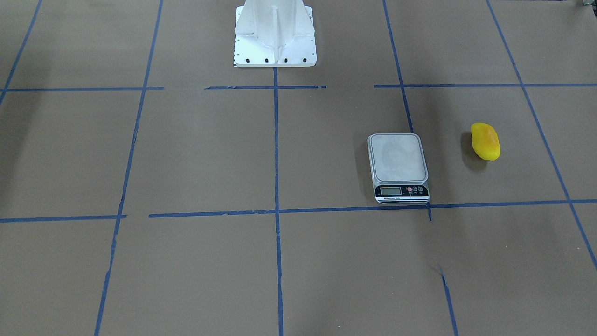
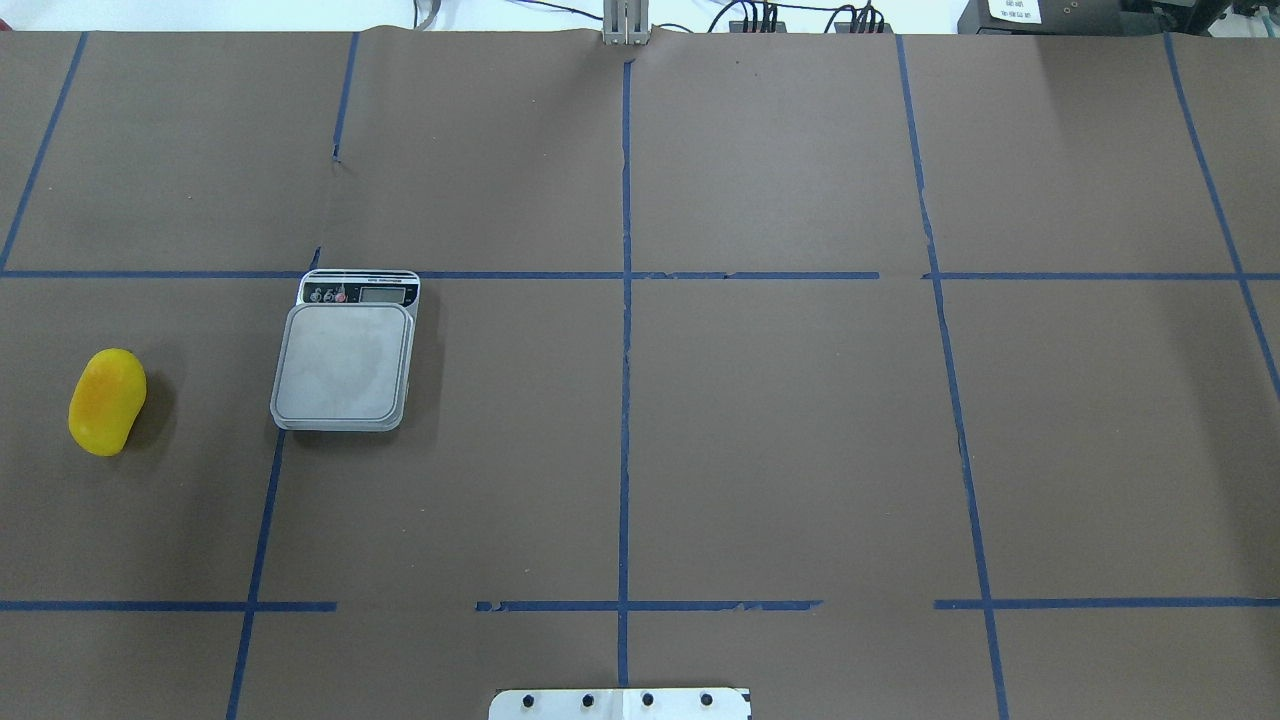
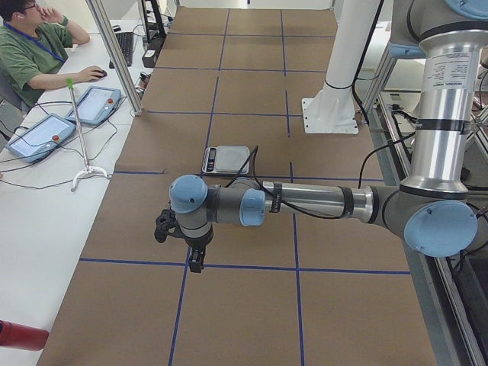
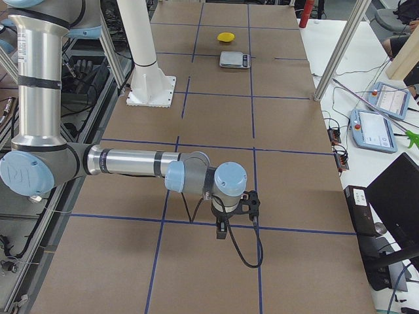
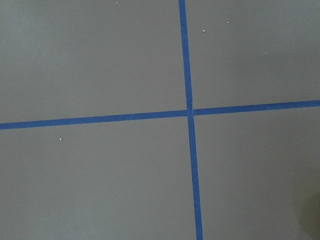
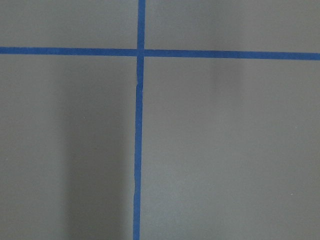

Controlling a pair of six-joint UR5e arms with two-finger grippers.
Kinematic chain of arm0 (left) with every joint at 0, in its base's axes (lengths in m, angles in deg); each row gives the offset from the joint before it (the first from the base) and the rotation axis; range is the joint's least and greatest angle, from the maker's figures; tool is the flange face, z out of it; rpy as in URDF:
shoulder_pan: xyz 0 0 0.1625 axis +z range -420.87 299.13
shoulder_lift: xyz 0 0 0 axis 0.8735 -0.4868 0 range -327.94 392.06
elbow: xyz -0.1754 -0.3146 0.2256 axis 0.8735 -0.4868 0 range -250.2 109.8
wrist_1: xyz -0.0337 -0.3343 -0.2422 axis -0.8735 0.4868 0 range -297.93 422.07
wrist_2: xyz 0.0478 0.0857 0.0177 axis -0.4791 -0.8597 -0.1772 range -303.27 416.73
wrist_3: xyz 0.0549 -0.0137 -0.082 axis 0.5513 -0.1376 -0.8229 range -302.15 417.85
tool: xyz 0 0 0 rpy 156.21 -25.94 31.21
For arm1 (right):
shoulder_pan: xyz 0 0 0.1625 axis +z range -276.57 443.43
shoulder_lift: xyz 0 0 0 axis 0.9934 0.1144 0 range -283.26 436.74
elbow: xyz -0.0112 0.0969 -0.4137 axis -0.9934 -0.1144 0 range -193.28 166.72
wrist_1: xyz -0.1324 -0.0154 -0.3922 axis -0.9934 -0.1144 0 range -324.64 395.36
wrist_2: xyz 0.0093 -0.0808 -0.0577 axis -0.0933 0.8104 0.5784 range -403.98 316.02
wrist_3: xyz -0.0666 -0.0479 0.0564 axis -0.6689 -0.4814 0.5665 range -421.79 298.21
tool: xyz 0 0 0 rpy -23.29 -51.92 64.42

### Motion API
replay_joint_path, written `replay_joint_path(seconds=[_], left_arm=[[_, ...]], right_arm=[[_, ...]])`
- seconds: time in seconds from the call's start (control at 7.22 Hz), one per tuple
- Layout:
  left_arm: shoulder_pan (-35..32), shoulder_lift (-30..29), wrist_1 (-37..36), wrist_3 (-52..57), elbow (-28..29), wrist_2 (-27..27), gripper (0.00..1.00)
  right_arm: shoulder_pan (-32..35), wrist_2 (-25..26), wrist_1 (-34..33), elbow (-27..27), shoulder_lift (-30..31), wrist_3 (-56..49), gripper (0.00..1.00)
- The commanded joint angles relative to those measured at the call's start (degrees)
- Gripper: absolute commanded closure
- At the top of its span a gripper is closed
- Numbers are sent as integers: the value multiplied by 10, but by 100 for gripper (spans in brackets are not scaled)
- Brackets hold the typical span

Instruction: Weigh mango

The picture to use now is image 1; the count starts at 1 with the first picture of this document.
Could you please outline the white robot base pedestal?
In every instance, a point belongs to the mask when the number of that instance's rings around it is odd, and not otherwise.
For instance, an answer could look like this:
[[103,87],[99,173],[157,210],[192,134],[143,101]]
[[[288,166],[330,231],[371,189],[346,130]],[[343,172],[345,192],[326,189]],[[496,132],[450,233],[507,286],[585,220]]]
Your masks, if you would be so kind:
[[233,66],[313,67],[313,11],[302,0],[246,0],[235,12]]

